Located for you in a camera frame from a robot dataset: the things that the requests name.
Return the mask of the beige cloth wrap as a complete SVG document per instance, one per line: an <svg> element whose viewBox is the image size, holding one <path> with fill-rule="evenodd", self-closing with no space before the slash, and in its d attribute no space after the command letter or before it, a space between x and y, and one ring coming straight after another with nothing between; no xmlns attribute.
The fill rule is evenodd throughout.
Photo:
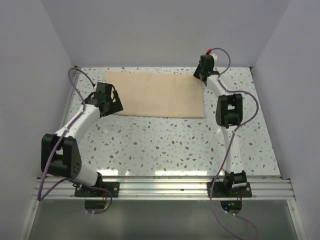
<svg viewBox="0 0 320 240"><path fill-rule="evenodd" d="M107 71L123 110L120 116L204 118L202 82L190 74Z"/></svg>

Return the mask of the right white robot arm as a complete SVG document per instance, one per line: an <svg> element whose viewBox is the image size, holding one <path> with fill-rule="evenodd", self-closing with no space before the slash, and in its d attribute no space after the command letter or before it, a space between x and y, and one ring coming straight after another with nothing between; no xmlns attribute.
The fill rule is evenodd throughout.
<svg viewBox="0 0 320 240"><path fill-rule="evenodd" d="M222 161L223 176L215 177L207 183L211 198L235 198L247 186L247 176L241 160L240 144L234 136L243 121L243 96L231 93L218 80L214 70L215 60L211 55L201 55L193 76L209 87L217 97L215 120L223 134L225 157Z"/></svg>

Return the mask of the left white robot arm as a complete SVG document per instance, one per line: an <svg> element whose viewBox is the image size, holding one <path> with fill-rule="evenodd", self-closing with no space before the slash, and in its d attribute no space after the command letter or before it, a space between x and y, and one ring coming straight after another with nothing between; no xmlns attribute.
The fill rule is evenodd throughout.
<svg viewBox="0 0 320 240"><path fill-rule="evenodd" d="M76 115L60 130L45 134L41 140L41 180L47 174L63 177L86 185L92 196L103 193L104 184L98 180L98 172L83 166L78 144L89 128L100 118L123 110L116 90L111 93L92 92Z"/></svg>

